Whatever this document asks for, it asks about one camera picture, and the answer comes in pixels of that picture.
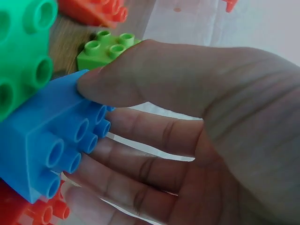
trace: toy brick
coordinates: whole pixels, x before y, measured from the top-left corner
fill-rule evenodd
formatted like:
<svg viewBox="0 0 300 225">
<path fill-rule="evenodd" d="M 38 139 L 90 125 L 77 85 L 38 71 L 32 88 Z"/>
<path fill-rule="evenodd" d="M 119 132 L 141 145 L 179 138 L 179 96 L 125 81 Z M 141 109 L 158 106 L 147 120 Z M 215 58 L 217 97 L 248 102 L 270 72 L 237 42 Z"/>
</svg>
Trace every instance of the toy brick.
<svg viewBox="0 0 300 225">
<path fill-rule="evenodd" d="M 113 36 L 108 30 L 100 31 L 96 39 L 86 43 L 84 50 L 77 56 L 78 69 L 92 70 L 103 67 L 139 42 L 133 34 Z"/>
<path fill-rule="evenodd" d="M 59 173 L 73 173 L 81 152 L 91 153 L 109 131 L 106 106 L 76 90 L 86 72 L 50 81 L 0 124 L 0 178 L 30 203 L 51 199 Z"/>
<path fill-rule="evenodd" d="M 3 0 L 0 4 L 0 122 L 52 77 L 49 28 L 55 0 Z"/>
<path fill-rule="evenodd" d="M 116 28 L 127 19 L 123 0 L 58 0 L 64 14 L 89 26 Z"/>
<path fill-rule="evenodd" d="M 228 12 L 228 13 L 233 11 L 233 8 L 235 7 L 236 3 L 238 2 L 238 0 L 222 0 L 222 1 L 227 3 L 226 12 Z"/>
<path fill-rule="evenodd" d="M 2 225 L 55 225 L 68 218 L 70 208 L 65 203 L 60 188 L 53 199 L 40 199 L 30 204 L 0 180 L 0 212 Z"/>
</svg>

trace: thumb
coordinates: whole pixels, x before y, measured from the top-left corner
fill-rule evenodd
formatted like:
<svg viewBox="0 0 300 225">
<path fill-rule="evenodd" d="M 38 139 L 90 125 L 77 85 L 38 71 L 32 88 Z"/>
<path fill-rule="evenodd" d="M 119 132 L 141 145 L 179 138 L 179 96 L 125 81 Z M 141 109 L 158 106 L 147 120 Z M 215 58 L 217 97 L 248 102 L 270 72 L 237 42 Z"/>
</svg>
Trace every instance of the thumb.
<svg viewBox="0 0 300 225">
<path fill-rule="evenodd" d="M 279 69 L 275 56 L 250 48 L 211 48 L 143 41 L 78 81 L 86 98 L 115 107 L 151 102 L 202 117 L 255 80 Z"/>
</svg>

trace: finger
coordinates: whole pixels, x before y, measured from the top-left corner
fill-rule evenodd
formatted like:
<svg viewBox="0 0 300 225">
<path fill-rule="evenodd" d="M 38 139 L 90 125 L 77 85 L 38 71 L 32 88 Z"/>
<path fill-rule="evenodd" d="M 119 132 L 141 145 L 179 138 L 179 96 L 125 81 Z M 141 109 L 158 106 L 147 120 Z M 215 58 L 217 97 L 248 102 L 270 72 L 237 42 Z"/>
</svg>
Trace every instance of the finger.
<svg viewBox="0 0 300 225">
<path fill-rule="evenodd" d="M 64 183 L 62 190 L 72 212 L 86 225 L 150 225 L 119 211 L 81 187 Z"/>
<path fill-rule="evenodd" d="M 177 200 L 175 195 L 114 172 L 86 155 L 83 156 L 79 169 L 67 176 L 101 198 L 140 217 L 160 223 L 167 222 Z"/>
<path fill-rule="evenodd" d="M 101 139 L 90 156 L 136 181 L 175 194 L 190 168 L 189 162 L 159 158 L 109 138 Z"/>
<path fill-rule="evenodd" d="M 180 156 L 195 157 L 203 131 L 203 120 L 178 120 L 128 108 L 107 117 L 112 133 Z"/>
<path fill-rule="evenodd" d="M 128 49 L 106 67 L 86 73 L 79 79 L 78 89 L 86 98 L 106 105 L 127 107 L 150 101 L 202 118 L 204 111 L 257 79 L 282 69 L 283 64 L 285 68 L 291 66 L 281 59 L 272 60 L 275 57 L 251 48 L 172 45 L 148 40 Z M 227 104 L 219 110 L 229 109 Z"/>
</svg>

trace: orange building block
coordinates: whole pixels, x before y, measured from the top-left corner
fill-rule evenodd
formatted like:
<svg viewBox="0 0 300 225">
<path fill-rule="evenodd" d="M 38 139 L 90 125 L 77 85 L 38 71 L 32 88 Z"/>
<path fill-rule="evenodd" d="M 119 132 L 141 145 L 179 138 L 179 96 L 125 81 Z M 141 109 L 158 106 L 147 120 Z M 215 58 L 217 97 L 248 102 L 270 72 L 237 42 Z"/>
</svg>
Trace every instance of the orange building block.
<svg viewBox="0 0 300 225">
<path fill-rule="evenodd" d="M 223 0 L 224 2 L 227 2 L 226 12 L 230 13 L 232 12 L 234 6 L 238 2 L 238 0 Z"/>
<path fill-rule="evenodd" d="M 116 28 L 127 19 L 124 0 L 58 0 L 59 10 L 89 26 Z"/>
<path fill-rule="evenodd" d="M 30 204 L 0 180 L 1 225 L 55 225 L 60 219 L 67 219 L 69 214 L 70 208 L 64 202 L 60 189 L 53 199 L 41 199 Z"/>
</svg>

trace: blue building block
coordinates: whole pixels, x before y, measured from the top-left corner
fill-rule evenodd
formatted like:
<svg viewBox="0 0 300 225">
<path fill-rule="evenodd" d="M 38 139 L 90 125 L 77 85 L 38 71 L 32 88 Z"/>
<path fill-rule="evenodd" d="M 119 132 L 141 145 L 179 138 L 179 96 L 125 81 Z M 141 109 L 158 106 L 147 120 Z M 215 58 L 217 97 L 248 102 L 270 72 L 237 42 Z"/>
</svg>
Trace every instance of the blue building block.
<svg viewBox="0 0 300 225">
<path fill-rule="evenodd" d="M 0 123 L 0 178 L 30 203 L 52 198 L 60 173 L 73 173 L 81 152 L 91 153 L 110 122 L 106 107 L 76 90 L 83 70 L 49 82 Z"/>
</svg>

